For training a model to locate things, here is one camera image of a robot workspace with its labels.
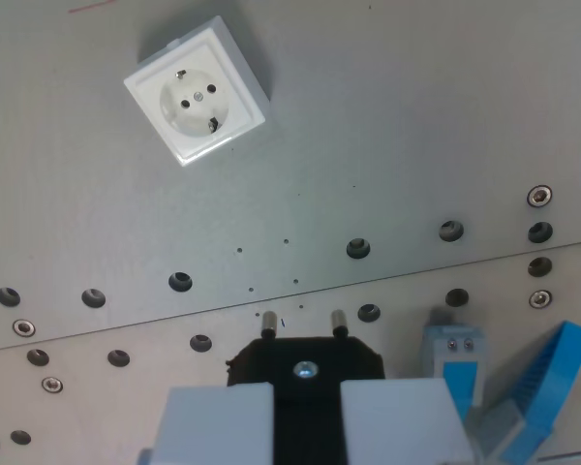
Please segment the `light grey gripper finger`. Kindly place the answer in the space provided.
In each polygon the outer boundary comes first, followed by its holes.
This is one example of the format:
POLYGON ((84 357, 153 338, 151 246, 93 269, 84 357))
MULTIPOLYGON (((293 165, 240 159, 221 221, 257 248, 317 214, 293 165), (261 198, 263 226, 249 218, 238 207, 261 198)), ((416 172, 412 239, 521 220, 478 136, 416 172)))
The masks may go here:
POLYGON ((147 462, 273 463, 273 386, 257 383, 171 389, 147 462))
POLYGON ((474 451, 441 378, 341 384, 350 464, 474 464, 474 451))

